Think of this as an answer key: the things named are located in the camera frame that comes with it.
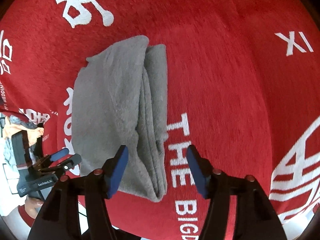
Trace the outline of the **left hand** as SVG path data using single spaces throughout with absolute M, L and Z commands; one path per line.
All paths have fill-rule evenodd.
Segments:
M 32 219 L 35 219 L 43 204 L 44 202 L 42 200 L 27 196 L 25 199 L 24 209 Z

